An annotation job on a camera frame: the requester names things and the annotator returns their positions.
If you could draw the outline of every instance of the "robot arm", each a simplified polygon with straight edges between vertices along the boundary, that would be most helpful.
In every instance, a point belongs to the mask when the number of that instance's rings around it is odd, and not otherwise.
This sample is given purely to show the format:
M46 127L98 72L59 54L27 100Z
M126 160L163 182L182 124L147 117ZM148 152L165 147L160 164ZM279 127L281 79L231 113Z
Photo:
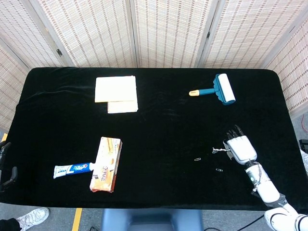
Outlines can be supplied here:
M264 214L268 226L275 231L308 231L308 216L298 214L278 192L262 165L256 161L257 153L242 130L235 125L235 130L229 130L227 137L223 143L228 156L245 166L254 185L253 192L259 194L266 206L274 207Z

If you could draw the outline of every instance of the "shoe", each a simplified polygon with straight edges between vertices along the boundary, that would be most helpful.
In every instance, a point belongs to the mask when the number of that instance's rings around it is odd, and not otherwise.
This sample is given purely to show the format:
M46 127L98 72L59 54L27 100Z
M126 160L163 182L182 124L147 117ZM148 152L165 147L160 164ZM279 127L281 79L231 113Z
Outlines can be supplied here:
M49 216L48 208L37 208L29 212L28 214L17 218L21 231L26 231L32 226L39 225Z

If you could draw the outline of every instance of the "blue toothpaste tube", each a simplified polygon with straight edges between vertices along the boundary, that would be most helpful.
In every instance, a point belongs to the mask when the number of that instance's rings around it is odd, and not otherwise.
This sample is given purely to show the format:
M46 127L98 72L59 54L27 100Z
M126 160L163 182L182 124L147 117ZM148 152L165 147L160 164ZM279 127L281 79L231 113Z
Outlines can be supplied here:
M62 177L65 175L73 175L83 172L91 172L94 170L94 163L83 163L77 165L55 166L53 178Z

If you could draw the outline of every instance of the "red cable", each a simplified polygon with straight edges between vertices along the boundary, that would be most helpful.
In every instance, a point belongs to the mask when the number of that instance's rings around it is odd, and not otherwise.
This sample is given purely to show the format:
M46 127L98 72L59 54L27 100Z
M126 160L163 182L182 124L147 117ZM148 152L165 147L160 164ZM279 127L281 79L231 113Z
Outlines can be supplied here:
M303 130L306 132L306 133L308 133L308 131L305 129L305 127L304 127L304 115L305 114L303 114L303 118L302 118L302 128L303 128Z

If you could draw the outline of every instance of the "white paper stack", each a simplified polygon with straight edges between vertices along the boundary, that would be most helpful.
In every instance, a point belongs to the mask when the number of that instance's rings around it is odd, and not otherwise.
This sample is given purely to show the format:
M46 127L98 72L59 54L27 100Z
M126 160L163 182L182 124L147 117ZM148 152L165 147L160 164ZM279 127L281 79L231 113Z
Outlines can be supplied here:
M95 102L108 102L108 113L138 110L136 78L134 76L96 78Z

